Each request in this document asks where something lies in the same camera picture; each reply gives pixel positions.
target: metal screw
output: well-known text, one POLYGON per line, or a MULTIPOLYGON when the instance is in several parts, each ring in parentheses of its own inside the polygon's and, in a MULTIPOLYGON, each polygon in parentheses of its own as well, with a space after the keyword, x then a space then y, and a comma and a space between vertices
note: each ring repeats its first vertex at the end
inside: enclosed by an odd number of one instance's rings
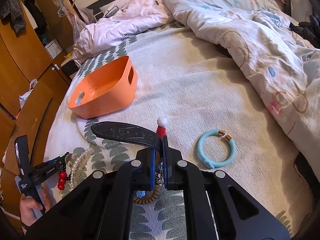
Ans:
POLYGON ((133 167, 139 167, 139 166, 141 165, 141 161, 139 161, 139 160, 133 160, 133 161, 131 162, 131 165, 132 165, 133 167))
POLYGON ((224 178, 226 175, 224 171, 217 171, 215 174, 220 179, 224 178))
POLYGON ((180 161, 178 161, 177 162, 177 164, 180 166, 180 167, 185 167, 185 166, 187 166, 187 162, 186 161, 184 161, 184 160, 180 160, 180 161))
POLYGON ((92 175, 95 179, 100 179, 103 176, 102 171, 95 171, 92 175))

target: basket handle hole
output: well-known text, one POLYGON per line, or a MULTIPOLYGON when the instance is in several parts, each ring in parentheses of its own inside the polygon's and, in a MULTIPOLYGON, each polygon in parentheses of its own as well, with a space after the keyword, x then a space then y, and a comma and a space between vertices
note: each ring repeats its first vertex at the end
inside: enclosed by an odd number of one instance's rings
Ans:
POLYGON ((79 104, 81 103, 81 100, 84 97, 84 92, 80 91, 78 97, 76 98, 76 105, 79 106, 79 104))
POLYGON ((128 76, 128 81, 129 81, 130 85, 132 83, 133 74, 134 74, 133 67, 131 67, 130 72, 129 72, 129 76, 128 76))

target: hand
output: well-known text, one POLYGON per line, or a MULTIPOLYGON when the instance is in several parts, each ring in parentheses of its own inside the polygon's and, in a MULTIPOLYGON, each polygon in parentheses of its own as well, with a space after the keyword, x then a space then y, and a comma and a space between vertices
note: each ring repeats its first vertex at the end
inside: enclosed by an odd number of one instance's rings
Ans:
MULTIPOLYGON (((51 202, 47 197, 47 192, 44 188, 42 188, 42 197, 44 199, 44 208, 45 212, 47 212, 51 207, 51 202)), ((35 208, 37 210, 42 210, 42 205, 38 203, 33 198, 26 198, 24 194, 21 195, 20 198, 20 214, 21 214, 21 222, 26 226, 31 226, 34 222, 37 221, 35 214, 32 209, 35 208)))

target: mini santa hat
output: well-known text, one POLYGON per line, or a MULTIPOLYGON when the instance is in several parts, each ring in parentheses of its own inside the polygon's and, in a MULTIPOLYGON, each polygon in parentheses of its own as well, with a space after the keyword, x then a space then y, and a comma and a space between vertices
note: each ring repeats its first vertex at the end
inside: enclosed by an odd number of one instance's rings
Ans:
POLYGON ((168 125, 168 118, 166 116, 159 117, 157 124, 157 135, 162 138, 163 136, 167 135, 165 132, 165 127, 168 125))

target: red bead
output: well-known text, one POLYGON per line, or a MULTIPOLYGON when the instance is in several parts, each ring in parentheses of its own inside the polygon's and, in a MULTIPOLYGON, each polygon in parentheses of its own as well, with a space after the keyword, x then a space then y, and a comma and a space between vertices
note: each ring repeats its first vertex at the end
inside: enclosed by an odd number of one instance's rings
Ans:
POLYGON ((67 174, 64 171, 59 172, 59 178, 65 179, 67 177, 67 174))
POLYGON ((64 185, 63 185, 63 184, 60 184, 60 183, 59 183, 59 184, 57 185, 57 187, 58 187, 58 189, 60 189, 60 190, 64 190, 64 185))
POLYGON ((64 185, 66 183, 66 180, 59 178, 58 183, 64 185))

